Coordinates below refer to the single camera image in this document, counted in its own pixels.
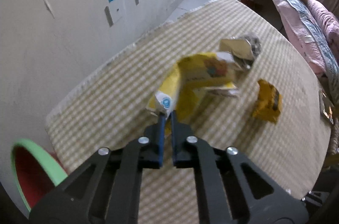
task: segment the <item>silver screw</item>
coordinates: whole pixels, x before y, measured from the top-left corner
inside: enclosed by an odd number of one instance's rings
[[[236,154],[238,154],[238,149],[235,148],[235,147],[228,147],[227,153],[230,154],[230,155],[236,155]]]
[[[198,138],[195,137],[195,136],[188,136],[188,137],[186,138],[186,141],[189,142],[189,143],[191,143],[191,144],[194,144],[194,143],[198,142]]]
[[[108,153],[109,153],[109,149],[108,148],[106,148],[106,147],[101,147],[99,150],[98,150],[98,153],[100,154],[100,155],[107,155]]]
[[[140,144],[148,144],[148,143],[150,142],[150,140],[149,140],[147,137],[143,136],[143,137],[140,137],[140,138],[138,139],[138,142],[139,142]]]

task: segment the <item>green rim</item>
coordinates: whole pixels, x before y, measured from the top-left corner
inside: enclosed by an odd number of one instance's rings
[[[17,171],[15,168],[15,152],[14,151],[15,151],[15,148],[17,147],[23,147],[30,154],[32,154],[32,156],[38,161],[42,169],[46,172],[46,174],[48,175],[48,177],[50,178],[54,186],[59,185],[67,177],[67,173],[47,151],[45,151],[42,147],[40,147],[33,141],[29,139],[20,139],[13,145],[12,150],[11,150],[11,165],[12,165],[12,171],[13,171],[14,178],[15,178],[15,183],[17,185],[21,198],[23,202],[25,203],[28,211],[31,211],[31,208],[19,184]]]

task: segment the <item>yellow wrapper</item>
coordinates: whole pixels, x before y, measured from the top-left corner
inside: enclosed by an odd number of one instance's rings
[[[252,117],[276,124],[282,110],[282,96],[267,81],[260,79],[258,84],[260,86],[258,100]]]
[[[163,112],[166,117],[176,109],[178,120],[187,121],[206,93],[201,88],[221,86],[233,81],[235,68],[236,64],[229,52],[184,57],[172,67],[146,108],[156,113]]]

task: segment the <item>checkered tablecloth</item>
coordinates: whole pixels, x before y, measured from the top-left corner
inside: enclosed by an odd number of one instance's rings
[[[219,40],[254,32],[262,52],[236,84],[239,99],[206,97],[191,119],[212,146],[235,146],[292,196],[313,187],[325,158],[330,127],[321,119],[320,85],[294,47],[268,22],[237,0],[215,0],[166,23],[109,60],[48,115],[47,133],[63,166],[76,169],[101,146],[121,148],[156,122],[145,110],[170,67],[182,56],[217,51]],[[257,80],[283,96],[277,125],[251,117]],[[145,170],[139,223],[198,223],[193,171],[172,166],[165,141],[164,167]]]

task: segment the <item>white wall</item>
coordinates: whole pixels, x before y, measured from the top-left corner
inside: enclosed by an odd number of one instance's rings
[[[109,27],[108,0],[0,0],[0,181],[22,209],[11,145],[27,137],[51,150],[45,116],[97,67],[166,20],[180,0],[124,0]]]

